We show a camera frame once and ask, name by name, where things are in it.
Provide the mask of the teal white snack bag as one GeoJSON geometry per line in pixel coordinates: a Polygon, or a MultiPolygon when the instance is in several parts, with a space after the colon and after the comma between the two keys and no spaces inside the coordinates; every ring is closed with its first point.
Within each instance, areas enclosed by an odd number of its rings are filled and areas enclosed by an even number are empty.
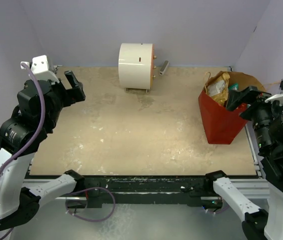
{"type": "Polygon", "coordinates": [[[229,90],[239,90],[239,84],[238,83],[234,83],[231,86],[228,87],[229,90]]]}

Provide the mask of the tan snack bag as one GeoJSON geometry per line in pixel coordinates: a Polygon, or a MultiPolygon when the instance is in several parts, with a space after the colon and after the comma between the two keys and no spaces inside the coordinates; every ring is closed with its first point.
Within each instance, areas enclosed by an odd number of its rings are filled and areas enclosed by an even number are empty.
{"type": "Polygon", "coordinates": [[[228,72],[222,71],[211,77],[204,85],[205,93],[220,106],[224,106],[229,98],[230,78],[228,72]]]}

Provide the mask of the red paper bag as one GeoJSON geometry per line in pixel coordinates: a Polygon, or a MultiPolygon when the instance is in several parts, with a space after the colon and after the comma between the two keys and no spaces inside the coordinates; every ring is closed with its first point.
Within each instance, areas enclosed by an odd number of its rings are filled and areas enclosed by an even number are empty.
{"type": "Polygon", "coordinates": [[[253,76],[243,72],[220,71],[215,76],[204,77],[204,87],[198,97],[198,104],[203,128],[209,144],[229,145],[248,122],[240,117],[248,105],[240,104],[235,110],[226,109],[229,98],[229,87],[238,84],[240,91],[249,86],[255,86],[260,91],[265,91],[264,86],[253,76]],[[217,94],[223,97],[223,102],[216,101],[215,96],[209,95],[209,86],[224,81],[225,90],[217,94]]]}

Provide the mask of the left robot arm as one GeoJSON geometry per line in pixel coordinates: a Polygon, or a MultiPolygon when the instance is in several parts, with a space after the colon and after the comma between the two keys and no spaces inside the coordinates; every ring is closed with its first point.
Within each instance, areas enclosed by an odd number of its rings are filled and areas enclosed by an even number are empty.
{"type": "Polygon", "coordinates": [[[26,187],[26,173],[40,144],[53,133],[61,110],[85,100],[83,84],[72,71],[65,71],[71,85],[61,81],[39,80],[44,103],[36,84],[27,80],[18,92],[18,105],[0,127],[0,231],[29,222],[40,207],[65,194],[79,196],[85,178],[74,170],[44,184],[26,187]]]}

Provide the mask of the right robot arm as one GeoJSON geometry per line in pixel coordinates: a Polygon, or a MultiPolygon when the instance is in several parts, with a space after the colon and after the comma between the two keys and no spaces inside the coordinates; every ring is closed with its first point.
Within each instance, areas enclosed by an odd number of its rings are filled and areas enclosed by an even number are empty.
{"type": "Polygon", "coordinates": [[[249,240],[283,240],[283,94],[272,95],[255,86],[230,90],[226,104],[234,111],[241,104],[247,109],[241,118],[252,122],[261,156],[261,165],[268,182],[268,209],[252,203],[219,170],[205,175],[204,191],[219,195],[241,220],[249,240]]]}

